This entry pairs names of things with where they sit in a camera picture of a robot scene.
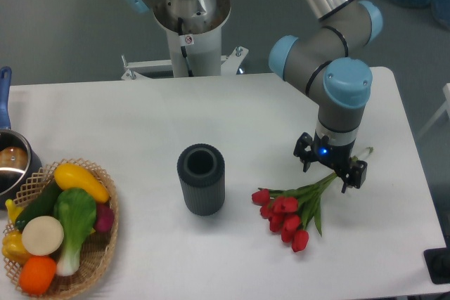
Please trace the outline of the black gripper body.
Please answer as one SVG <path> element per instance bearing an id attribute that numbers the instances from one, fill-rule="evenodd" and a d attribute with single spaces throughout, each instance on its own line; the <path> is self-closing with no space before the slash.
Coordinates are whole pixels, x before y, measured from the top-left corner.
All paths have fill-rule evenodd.
<path id="1" fill-rule="evenodd" d="M 301 162 L 303 159 L 309 159 L 311 163 L 321 163 L 332 169 L 342 180 L 351 178 L 353 188 L 360 188 L 366 179 L 368 164 L 350 157 L 354 143 L 355 141 L 345 145 L 334 145 L 328 136 L 320 138 L 315 133 L 312 138 L 308 133 L 303 133 L 297 139 L 293 154 Z"/>

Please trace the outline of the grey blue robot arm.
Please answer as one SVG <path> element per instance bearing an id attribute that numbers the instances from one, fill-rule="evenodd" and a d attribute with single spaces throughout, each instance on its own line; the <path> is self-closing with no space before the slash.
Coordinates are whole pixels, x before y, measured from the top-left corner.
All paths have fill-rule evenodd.
<path id="1" fill-rule="evenodd" d="M 126 0 L 139 13 L 151 11 L 167 34 L 175 77 L 224 72 L 221 29 L 231 11 L 229 0 Z M 350 52 L 369 44 L 383 28 L 379 9 L 369 1 L 307 0 L 320 22 L 309 40 L 280 38 L 269 67 L 319 107 L 313 135 L 302 134 L 294 154 L 305 169 L 313 162 L 332 169 L 345 188 L 359 188 L 367 164 L 351 151 L 371 94 L 373 75 Z"/>

